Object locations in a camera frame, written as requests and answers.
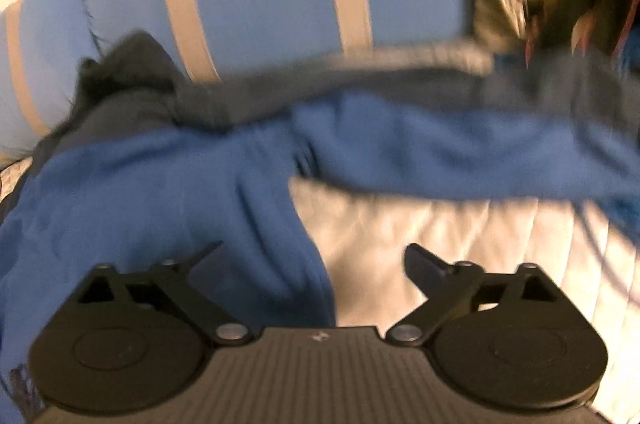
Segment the white quilted bed cover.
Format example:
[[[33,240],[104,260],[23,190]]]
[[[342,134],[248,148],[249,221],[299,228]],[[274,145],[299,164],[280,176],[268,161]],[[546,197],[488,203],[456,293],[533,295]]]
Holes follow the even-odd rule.
[[[1,365],[27,348],[89,267],[137,270],[171,252],[188,254],[218,231],[224,201],[247,194],[202,158],[111,165],[104,174],[66,158],[49,193],[32,192],[33,222],[1,244],[16,269],[15,296],[1,301]],[[267,227],[286,225],[284,261],[306,262],[342,326],[387,329],[420,303],[404,277],[405,246],[509,272],[536,262],[601,333],[610,363],[597,408],[616,423],[639,418],[639,249],[594,205],[519,200],[453,203],[349,193],[317,181],[260,178],[252,194]]]

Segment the blue navy fleece jacket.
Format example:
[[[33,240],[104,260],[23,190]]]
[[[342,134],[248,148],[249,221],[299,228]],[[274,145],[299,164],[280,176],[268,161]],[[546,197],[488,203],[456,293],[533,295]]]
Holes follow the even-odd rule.
[[[293,66],[196,84],[149,34],[79,72],[70,116],[1,204],[1,418],[35,400],[30,345],[101,262],[216,245],[204,292],[252,326],[332,326],[295,176],[447,201],[639,197],[639,79],[592,52],[486,75]]]

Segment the blue striped pillow left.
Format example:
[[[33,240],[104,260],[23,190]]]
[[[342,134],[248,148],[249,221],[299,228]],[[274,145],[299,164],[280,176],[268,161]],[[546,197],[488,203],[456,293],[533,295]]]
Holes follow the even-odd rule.
[[[26,158],[61,123],[79,63],[99,55],[84,0],[17,0],[1,13],[1,163]]]

